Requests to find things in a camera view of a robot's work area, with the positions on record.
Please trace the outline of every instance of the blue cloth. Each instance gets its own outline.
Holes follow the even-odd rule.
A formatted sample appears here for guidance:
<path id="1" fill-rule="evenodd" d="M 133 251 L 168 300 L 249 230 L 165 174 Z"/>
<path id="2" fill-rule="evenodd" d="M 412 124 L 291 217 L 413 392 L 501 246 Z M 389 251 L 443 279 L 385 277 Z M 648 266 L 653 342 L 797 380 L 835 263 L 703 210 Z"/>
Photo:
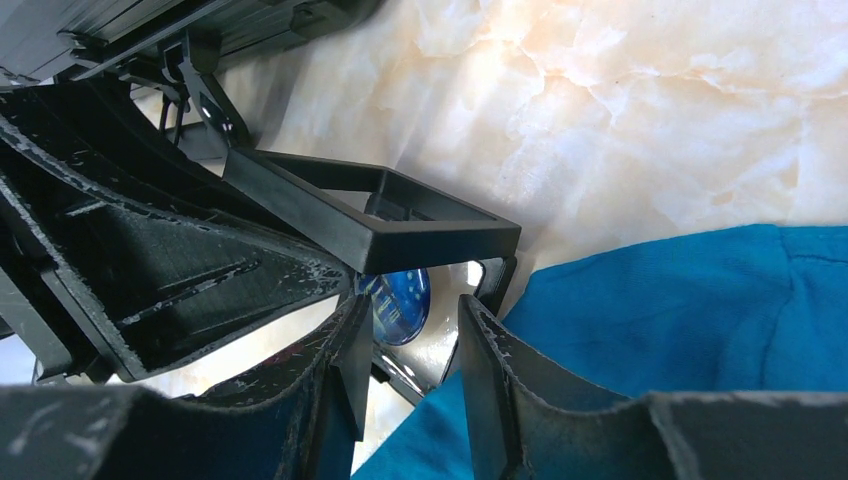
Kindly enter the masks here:
<path id="1" fill-rule="evenodd" d="M 617 392 L 848 390 L 848 227 L 752 225 L 536 272 L 505 325 Z M 462 382 L 428 395 L 354 475 L 471 479 Z"/>

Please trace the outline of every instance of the blue patterned object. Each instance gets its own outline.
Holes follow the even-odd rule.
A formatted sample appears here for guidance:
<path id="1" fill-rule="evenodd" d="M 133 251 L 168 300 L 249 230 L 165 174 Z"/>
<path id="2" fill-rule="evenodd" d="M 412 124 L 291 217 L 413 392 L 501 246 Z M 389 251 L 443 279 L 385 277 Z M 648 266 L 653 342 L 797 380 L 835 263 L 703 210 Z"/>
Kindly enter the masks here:
<path id="1" fill-rule="evenodd" d="M 374 338 L 389 345 L 412 341 L 430 314 L 430 277 L 425 269 L 359 275 L 356 293 L 371 295 Z"/>

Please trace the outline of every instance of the beige marble table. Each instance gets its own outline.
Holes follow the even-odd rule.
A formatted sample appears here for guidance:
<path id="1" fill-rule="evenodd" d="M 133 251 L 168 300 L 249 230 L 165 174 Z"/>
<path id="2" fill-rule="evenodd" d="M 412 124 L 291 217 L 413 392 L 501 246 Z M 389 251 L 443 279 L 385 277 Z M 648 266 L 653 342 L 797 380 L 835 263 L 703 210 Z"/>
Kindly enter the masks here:
<path id="1" fill-rule="evenodd" d="M 260 148 L 522 225 L 507 309 L 530 272 L 620 246 L 848 222 L 845 1 L 388 0 L 221 80 Z"/>

